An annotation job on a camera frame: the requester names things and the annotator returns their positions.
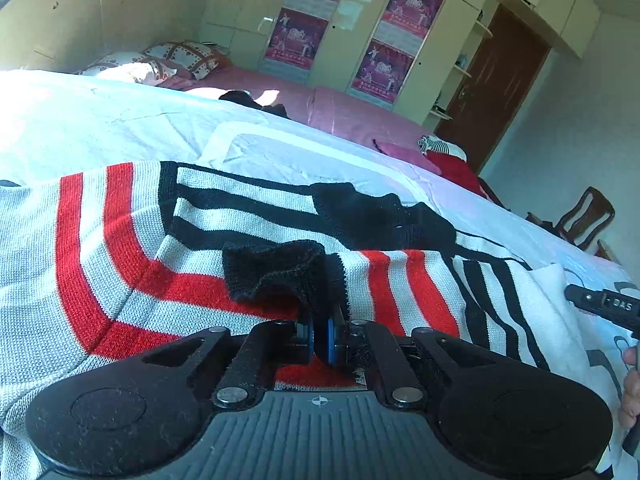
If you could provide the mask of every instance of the chair backrest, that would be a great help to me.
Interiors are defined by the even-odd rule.
[[[591,203],[587,209],[585,209],[584,213],[582,213],[580,218],[576,219],[571,227],[567,229],[566,225],[583,208],[588,197],[591,197]],[[567,241],[577,245],[578,248],[584,251],[589,247],[590,243],[598,233],[613,221],[613,217],[615,215],[616,210],[613,209],[611,202],[609,202],[609,200],[607,200],[604,195],[594,187],[588,187],[580,197],[580,200],[575,207],[560,219],[556,229]],[[603,217],[605,218],[604,221],[595,225],[595,223]],[[584,239],[584,241],[580,244],[576,244],[575,241],[592,227],[593,230]]]

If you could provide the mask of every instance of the corner shelf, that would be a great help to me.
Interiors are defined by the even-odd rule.
[[[489,30],[489,28],[484,23],[475,22],[474,29],[478,34],[481,34],[485,38],[492,38],[494,36],[494,34]]]
[[[442,112],[439,112],[439,111],[437,111],[437,110],[433,110],[433,109],[431,109],[431,110],[429,110],[429,113],[430,113],[431,115],[435,115],[436,117],[439,117],[439,118],[441,118],[441,119],[444,119],[445,121],[450,121],[450,120],[452,120],[452,119],[453,119],[453,117],[448,116],[447,114],[443,114]]]
[[[467,72],[467,71],[466,71],[464,68],[462,68],[461,66],[454,65],[454,66],[453,66],[453,68],[454,68],[455,70],[457,70],[458,72],[460,72],[460,73],[464,74],[465,76],[467,76],[467,77],[471,77],[471,74],[470,74],[469,72]]]

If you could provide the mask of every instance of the crosshair symbol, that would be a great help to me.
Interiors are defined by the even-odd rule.
[[[326,397],[323,397],[322,395],[318,395],[317,397],[314,397],[313,399],[311,399],[311,402],[314,403],[319,408],[322,408],[326,403],[330,401]]]

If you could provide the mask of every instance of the brown wooden door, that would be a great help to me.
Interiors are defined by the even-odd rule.
[[[436,135],[465,150],[476,173],[511,123],[542,67],[549,46],[505,7],[489,26],[466,78],[447,107]]]

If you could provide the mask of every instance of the pink bed sheet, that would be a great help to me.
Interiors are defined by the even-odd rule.
[[[220,92],[207,89],[247,90],[254,99],[264,91],[278,90],[273,104],[283,104],[293,121],[372,149],[376,139],[417,150],[418,139],[430,134],[409,119],[344,92],[322,86],[312,89],[238,66],[215,70],[193,88],[189,92],[214,99]]]

